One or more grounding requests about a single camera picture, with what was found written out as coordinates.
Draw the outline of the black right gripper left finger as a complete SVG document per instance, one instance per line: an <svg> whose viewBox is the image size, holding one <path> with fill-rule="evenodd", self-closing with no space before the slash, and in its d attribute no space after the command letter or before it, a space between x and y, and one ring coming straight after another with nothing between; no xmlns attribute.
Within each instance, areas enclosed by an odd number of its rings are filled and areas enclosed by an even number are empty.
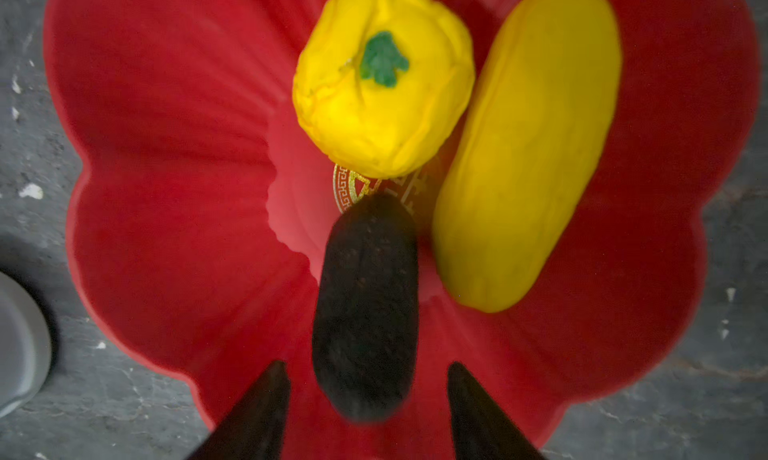
<svg viewBox="0 0 768 460"><path fill-rule="evenodd" d="M188 459L280 459L290 391L285 363L271 362Z"/></svg>

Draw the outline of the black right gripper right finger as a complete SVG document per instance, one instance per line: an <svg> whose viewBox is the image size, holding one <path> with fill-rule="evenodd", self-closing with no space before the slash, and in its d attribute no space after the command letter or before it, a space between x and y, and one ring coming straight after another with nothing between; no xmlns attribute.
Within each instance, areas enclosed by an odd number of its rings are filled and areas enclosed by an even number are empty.
<svg viewBox="0 0 768 460"><path fill-rule="evenodd" d="M459 362L449 366L447 392L456 459L545 459Z"/></svg>

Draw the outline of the dark fake avocado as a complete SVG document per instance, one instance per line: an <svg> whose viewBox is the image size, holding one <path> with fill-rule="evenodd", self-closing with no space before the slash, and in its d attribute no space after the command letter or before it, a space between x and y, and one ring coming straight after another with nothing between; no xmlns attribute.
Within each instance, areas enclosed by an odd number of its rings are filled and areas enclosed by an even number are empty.
<svg viewBox="0 0 768 460"><path fill-rule="evenodd" d="M418 342L417 229L401 202L363 197L330 232L313 321L312 363L333 408L355 423L407 398Z"/></svg>

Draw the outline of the yellow fake bell pepper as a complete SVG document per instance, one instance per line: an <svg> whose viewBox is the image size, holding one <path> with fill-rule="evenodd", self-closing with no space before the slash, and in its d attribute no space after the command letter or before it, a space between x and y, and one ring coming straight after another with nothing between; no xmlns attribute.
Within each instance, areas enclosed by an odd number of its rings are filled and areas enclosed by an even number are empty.
<svg viewBox="0 0 768 460"><path fill-rule="evenodd" d="M328 0L293 80L297 120L334 163L388 179L434 157L476 78L464 22L437 0Z"/></svg>

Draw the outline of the red flower-shaped fruit bowl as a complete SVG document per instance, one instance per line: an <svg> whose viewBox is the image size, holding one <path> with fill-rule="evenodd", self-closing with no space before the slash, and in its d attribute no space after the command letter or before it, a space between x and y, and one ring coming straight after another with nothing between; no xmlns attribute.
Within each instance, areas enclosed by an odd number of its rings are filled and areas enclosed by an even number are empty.
<svg viewBox="0 0 768 460"><path fill-rule="evenodd" d="M289 87L324 0L49 0L43 51L83 160L67 218L75 287L132 358L218 422L273 359L292 384L287 459L447 459L458 360L534 442L648 373L702 295L701 211L760 91L745 0L610 0L625 63L608 145L526 299L483 314L421 253L422 329L404 410L353 427L310 366L324 241L361 190L300 129Z"/></svg>

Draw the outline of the yellow fake elongated fruit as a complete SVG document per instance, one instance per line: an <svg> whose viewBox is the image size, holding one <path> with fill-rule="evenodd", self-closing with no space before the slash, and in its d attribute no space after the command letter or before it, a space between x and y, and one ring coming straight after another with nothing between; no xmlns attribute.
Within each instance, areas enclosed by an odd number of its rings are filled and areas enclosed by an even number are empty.
<svg viewBox="0 0 768 460"><path fill-rule="evenodd" d="M532 288L598 166L622 64L608 0L522 0L507 16L433 215L457 303L496 313Z"/></svg>

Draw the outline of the white analog alarm clock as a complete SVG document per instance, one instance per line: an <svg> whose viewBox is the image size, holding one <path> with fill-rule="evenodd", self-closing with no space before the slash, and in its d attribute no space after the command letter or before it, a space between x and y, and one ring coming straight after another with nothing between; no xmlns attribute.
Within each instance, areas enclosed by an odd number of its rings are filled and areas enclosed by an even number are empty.
<svg viewBox="0 0 768 460"><path fill-rule="evenodd" d="M52 362L46 319L32 296L1 273L1 417L31 400L42 388Z"/></svg>

